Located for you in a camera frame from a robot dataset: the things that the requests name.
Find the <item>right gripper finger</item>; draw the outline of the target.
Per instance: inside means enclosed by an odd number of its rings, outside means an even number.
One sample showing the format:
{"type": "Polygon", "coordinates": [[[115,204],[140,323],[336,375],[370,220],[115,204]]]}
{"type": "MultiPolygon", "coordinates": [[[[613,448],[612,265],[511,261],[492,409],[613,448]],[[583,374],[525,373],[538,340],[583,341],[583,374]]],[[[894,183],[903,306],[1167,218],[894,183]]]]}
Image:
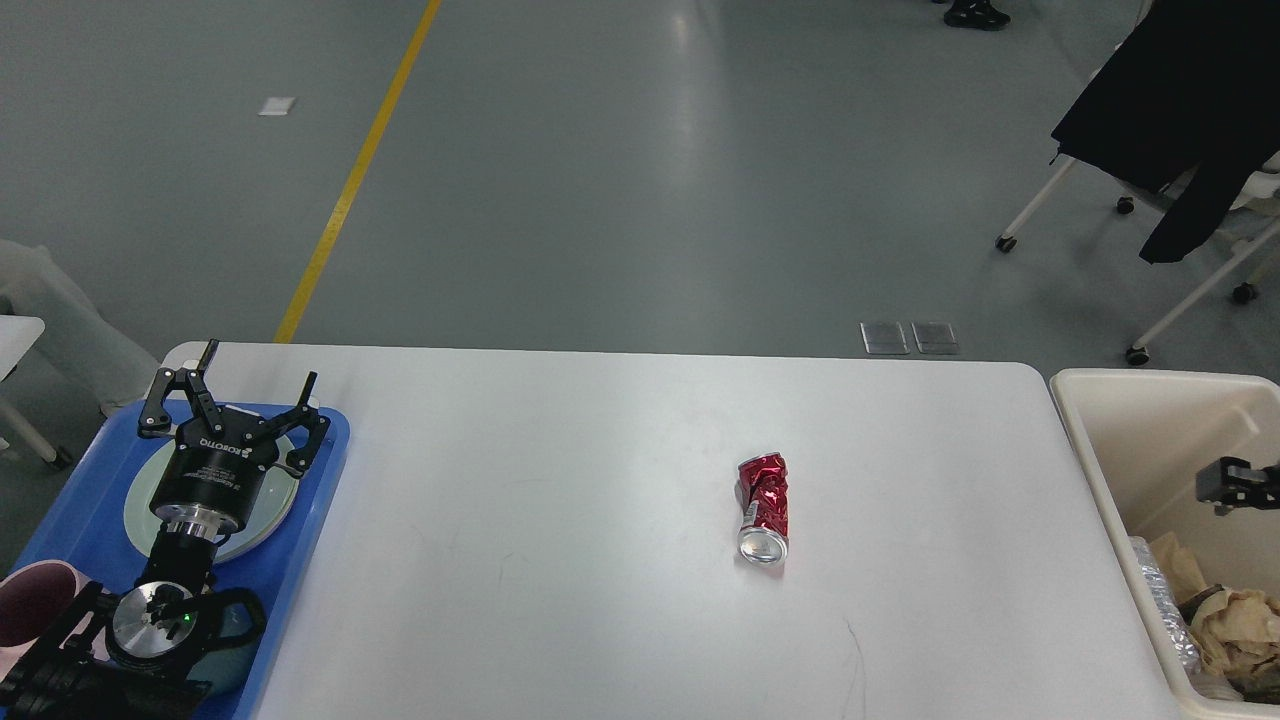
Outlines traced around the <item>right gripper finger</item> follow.
{"type": "Polygon", "coordinates": [[[1196,474],[1196,500],[1222,518],[1238,509],[1279,510],[1279,465],[1224,456],[1196,474]]]}

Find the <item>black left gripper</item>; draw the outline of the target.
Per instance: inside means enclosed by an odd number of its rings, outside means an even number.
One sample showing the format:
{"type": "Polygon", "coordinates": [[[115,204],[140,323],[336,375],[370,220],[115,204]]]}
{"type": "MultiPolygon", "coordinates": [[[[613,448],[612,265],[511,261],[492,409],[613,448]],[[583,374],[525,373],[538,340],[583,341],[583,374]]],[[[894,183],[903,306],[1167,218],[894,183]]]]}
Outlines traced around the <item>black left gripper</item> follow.
{"type": "Polygon", "coordinates": [[[193,418],[175,432],[175,448],[154,491],[148,510],[164,521],[206,518],[216,536],[244,529],[269,468],[303,477],[315,464],[330,429],[330,418],[310,404],[317,373],[310,372],[293,407],[266,419],[228,405],[218,406],[205,382],[219,347],[210,340],[195,369],[161,366],[143,397],[136,432],[159,438],[172,429],[165,400],[184,395],[193,418]],[[280,460],[276,442],[288,432],[306,429],[306,441],[280,460]]]}

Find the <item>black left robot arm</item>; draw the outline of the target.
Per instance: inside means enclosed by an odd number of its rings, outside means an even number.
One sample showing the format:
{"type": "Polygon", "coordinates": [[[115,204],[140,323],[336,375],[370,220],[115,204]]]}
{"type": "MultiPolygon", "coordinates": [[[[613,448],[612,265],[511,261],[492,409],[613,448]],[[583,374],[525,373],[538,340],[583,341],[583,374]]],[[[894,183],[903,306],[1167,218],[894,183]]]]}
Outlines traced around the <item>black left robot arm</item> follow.
{"type": "Polygon", "coordinates": [[[312,401],[216,401],[156,370],[3,580],[5,719],[247,719],[337,491],[349,425],[312,401]]]}

